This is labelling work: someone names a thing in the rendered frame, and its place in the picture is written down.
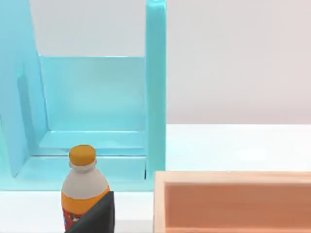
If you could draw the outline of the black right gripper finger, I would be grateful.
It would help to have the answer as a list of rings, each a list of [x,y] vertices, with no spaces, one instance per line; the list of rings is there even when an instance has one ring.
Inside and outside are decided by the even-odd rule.
[[[64,233],[114,233],[114,192],[109,191],[85,214],[64,212]]]

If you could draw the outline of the orange bottle with orange cap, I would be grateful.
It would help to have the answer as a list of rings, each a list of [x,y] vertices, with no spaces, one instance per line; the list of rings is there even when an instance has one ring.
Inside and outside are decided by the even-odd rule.
[[[65,230],[77,222],[110,191],[104,175],[96,168],[96,151],[91,145],[77,145],[69,151],[69,174],[61,190]]]

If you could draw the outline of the light blue rack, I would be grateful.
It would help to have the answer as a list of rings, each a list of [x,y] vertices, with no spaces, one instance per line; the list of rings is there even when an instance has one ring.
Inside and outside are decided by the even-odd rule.
[[[59,191],[92,145],[114,191],[165,170],[167,1],[143,0],[142,56],[37,52],[29,0],[0,0],[0,191]]]

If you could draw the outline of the shallow salmon-coloured box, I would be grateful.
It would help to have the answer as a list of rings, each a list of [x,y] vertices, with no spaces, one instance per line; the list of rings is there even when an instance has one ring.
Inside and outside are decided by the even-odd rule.
[[[311,172],[158,171],[153,233],[311,233]]]

